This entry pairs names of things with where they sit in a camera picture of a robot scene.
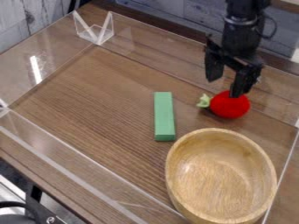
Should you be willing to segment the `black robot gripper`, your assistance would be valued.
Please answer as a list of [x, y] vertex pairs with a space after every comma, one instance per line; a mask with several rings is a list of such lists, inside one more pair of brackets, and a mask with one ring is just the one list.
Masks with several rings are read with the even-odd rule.
[[206, 78], [214, 82], [223, 75], [225, 67], [238, 70], [230, 86], [231, 98], [247, 94], [258, 83], [262, 72], [262, 59], [257, 49], [262, 40], [266, 19], [263, 16], [225, 17], [222, 38], [207, 37]]

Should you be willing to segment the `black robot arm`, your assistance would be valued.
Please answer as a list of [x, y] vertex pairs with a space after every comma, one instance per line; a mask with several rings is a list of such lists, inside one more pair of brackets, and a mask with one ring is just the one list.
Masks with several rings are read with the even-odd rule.
[[221, 38], [207, 36], [206, 79], [214, 82], [223, 76], [225, 67], [235, 71], [229, 90], [230, 98], [247, 94], [258, 83], [265, 61], [258, 55], [263, 39], [277, 35], [277, 21], [267, 15], [271, 0], [226, 0], [227, 13]]

